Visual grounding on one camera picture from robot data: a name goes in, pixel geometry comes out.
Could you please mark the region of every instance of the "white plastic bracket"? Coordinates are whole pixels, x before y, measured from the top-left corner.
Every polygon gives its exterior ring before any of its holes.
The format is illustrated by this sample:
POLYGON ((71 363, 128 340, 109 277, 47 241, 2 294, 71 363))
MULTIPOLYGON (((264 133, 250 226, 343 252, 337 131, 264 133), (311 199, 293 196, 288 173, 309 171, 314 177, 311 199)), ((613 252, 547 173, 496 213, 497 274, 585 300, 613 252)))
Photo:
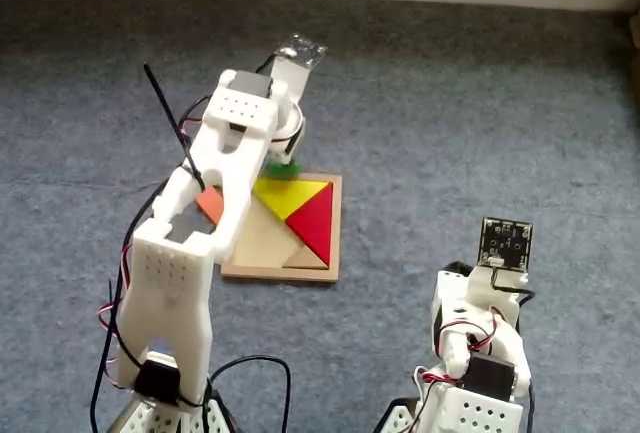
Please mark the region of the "white plastic bracket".
MULTIPOLYGON (((415 414, 422 404, 418 402, 415 414)), ((435 385, 417 433, 517 433, 523 408, 456 387, 435 385)))

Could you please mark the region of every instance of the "black circuit board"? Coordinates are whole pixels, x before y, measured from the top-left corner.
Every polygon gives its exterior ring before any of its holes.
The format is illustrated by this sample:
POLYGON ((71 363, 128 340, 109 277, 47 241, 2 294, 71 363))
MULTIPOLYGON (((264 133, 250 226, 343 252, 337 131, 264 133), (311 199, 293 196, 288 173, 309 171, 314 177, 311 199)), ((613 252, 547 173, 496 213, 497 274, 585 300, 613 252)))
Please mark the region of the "black circuit board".
POLYGON ((489 266, 489 258, 502 258, 503 270, 526 272, 529 269, 529 252, 533 225, 522 221, 484 218, 478 265, 489 266))

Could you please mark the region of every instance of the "gray carpet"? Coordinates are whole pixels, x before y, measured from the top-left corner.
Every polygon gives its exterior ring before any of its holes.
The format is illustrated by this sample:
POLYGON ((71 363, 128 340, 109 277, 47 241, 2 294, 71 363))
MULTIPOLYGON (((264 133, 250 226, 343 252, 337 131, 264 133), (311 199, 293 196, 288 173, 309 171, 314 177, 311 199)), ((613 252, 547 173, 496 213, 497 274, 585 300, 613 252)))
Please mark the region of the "gray carpet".
MULTIPOLYGON (((436 271, 483 215, 536 226, 523 330, 537 432, 635 431, 640 123, 624 22, 601 14, 351 0, 0 0, 1 431, 86 432, 127 223, 180 159, 142 72, 182 109, 292 30, 325 42, 299 161, 344 175, 341 280, 211 292, 212 368, 294 372, 292 432, 370 432, 432 364, 436 271)), ((281 372, 218 384, 278 431, 281 372)), ((126 394, 105 386, 106 427, 126 394)))

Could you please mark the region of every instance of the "wooden frame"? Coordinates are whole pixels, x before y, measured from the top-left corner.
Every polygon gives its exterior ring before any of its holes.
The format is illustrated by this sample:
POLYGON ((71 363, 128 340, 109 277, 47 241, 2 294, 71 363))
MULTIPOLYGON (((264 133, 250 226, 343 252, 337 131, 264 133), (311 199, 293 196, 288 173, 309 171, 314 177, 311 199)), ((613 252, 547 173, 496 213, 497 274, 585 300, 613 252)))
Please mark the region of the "wooden frame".
POLYGON ((335 283, 340 267, 340 220, 342 216, 342 177, 316 173, 302 173, 296 179, 327 181, 333 184, 331 213, 331 255, 328 269, 263 268, 225 263, 220 268, 223 277, 259 280, 296 280, 335 283))

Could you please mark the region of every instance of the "orange puzzle piece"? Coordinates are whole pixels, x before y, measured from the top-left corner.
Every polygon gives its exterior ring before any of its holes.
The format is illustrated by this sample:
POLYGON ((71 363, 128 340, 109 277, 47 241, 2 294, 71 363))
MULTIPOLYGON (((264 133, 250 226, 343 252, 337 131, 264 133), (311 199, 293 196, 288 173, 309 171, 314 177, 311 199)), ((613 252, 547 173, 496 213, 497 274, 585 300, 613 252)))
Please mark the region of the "orange puzzle piece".
POLYGON ((222 195, 214 187, 209 186, 196 197, 196 203, 214 225, 220 222, 224 211, 222 195))

